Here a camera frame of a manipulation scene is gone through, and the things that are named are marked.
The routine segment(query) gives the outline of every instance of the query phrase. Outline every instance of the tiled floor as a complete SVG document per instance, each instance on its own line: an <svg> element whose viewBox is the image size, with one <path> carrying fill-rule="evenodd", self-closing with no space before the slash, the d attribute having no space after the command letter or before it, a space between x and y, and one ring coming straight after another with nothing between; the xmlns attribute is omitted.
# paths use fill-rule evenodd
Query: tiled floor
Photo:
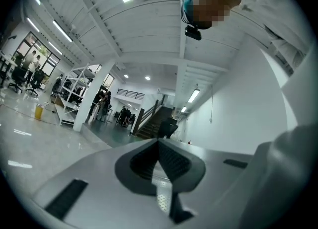
<svg viewBox="0 0 318 229"><path fill-rule="evenodd" d="M110 117L109 121L109 123L103 123L95 120L85 125L112 148L143 140L130 135L131 125L128 128L123 128L119 124L116 124L116 119L113 117Z"/></svg>
<svg viewBox="0 0 318 229"><path fill-rule="evenodd" d="M72 128L56 125L57 115L50 111L42 114L47 122L33 118L36 104L47 98L0 90L0 167L10 185L26 196L79 159L111 148L100 139L88 141Z"/></svg>

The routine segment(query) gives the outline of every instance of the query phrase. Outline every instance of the yellow bucket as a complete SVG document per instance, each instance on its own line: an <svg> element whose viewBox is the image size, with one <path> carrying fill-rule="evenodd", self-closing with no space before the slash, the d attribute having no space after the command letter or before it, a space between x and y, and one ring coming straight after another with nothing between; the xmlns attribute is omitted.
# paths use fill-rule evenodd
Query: yellow bucket
<svg viewBox="0 0 318 229"><path fill-rule="evenodd" d="M41 115L42 115L42 112L43 112L43 107L41 105L37 105L35 107L35 114L34 114L34 117L36 119L41 119Z"/></svg>

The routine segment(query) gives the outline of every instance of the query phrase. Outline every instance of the person in white shirt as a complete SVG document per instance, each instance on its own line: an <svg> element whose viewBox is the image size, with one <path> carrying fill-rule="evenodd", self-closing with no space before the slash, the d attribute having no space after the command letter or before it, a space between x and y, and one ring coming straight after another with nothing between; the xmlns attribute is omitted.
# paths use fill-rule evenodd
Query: person in white shirt
<svg viewBox="0 0 318 229"><path fill-rule="evenodd" d="M30 66L29 66L29 73L28 73L28 76L27 76L27 84L30 83L31 77L32 77L33 73L35 72L35 70L37 69L37 67L40 65L40 58L41 58L41 56L38 55L38 56L36 57L36 61L35 61L35 62L32 62L32 64L30 64Z"/></svg>
<svg viewBox="0 0 318 229"><path fill-rule="evenodd" d="M315 35L295 0L184 0L189 24L207 29L226 21L239 7L262 20L271 42L295 69L314 43Z"/></svg>
<svg viewBox="0 0 318 229"><path fill-rule="evenodd" d="M26 57L24 58L24 61L22 63L22 68L24 68L25 70L28 70L29 65L34 60L34 55L35 54L36 54L36 51L33 51L32 53L29 53L28 55L26 55Z"/></svg>

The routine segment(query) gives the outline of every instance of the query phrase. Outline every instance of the metal rack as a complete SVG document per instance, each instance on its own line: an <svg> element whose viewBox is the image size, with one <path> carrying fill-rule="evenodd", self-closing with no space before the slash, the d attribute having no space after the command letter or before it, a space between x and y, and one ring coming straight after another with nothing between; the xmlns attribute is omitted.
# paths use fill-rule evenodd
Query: metal rack
<svg viewBox="0 0 318 229"><path fill-rule="evenodd" d="M83 78L86 77L84 73L85 73L85 71L87 72L88 66L89 65L87 64L85 67L72 69L68 73L68 75L66 76L66 78L62 84L62 89L66 90L69 93L69 96L68 96L67 100L63 99L60 95L56 98L55 108L56 108L57 114L60 118L60 125L62 123L70 124L70 125L74 124L75 118L70 113L77 111L79 109L79 107L77 105L75 105L74 103L70 103L69 100L70 100L70 97L72 94L75 96L78 96L79 98L83 98L82 96L76 94L74 92L74 90L75 90L77 85L88 88L87 83L85 83L84 81L81 80L82 77ZM71 77L72 72L78 73L79 71L80 71L80 74L77 78ZM65 83L67 80L70 80L73 84L71 89L68 89L65 87Z"/></svg>

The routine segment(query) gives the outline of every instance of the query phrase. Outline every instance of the staircase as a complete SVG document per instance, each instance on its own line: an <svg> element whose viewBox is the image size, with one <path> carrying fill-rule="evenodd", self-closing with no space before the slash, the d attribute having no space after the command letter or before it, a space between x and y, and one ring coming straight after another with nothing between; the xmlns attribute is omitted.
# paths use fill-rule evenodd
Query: staircase
<svg viewBox="0 0 318 229"><path fill-rule="evenodd" d="M144 140L156 137L161 122L169 118L171 114L172 109L161 107L160 110L138 130L136 136Z"/></svg>

